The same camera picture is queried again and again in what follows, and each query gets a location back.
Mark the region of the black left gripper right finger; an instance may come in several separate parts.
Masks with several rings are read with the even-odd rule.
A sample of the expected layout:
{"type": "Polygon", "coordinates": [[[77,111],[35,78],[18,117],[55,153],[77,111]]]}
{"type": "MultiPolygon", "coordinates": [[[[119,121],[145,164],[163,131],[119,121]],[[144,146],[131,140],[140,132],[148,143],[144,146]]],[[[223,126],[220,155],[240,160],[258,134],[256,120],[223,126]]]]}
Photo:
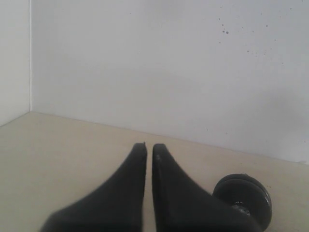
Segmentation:
{"type": "Polygon", "coordinates": [[[153,146],[152,194],[158,232],[259,232],[248,215],[211,196],[175,161],[165,144],[153,146]]]}

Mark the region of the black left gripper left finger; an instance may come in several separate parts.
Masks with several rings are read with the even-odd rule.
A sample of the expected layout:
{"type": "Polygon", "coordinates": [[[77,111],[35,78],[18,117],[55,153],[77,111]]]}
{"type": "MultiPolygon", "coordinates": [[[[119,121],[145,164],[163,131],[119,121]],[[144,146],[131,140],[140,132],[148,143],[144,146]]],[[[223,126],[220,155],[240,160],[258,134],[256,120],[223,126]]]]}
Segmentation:
{"type": "Polygon", "coordinates": [[[146,145],[136,143],[105,183],[77,202],[54,212],[41,231],[141,232],[146,166],[146,145]]]}

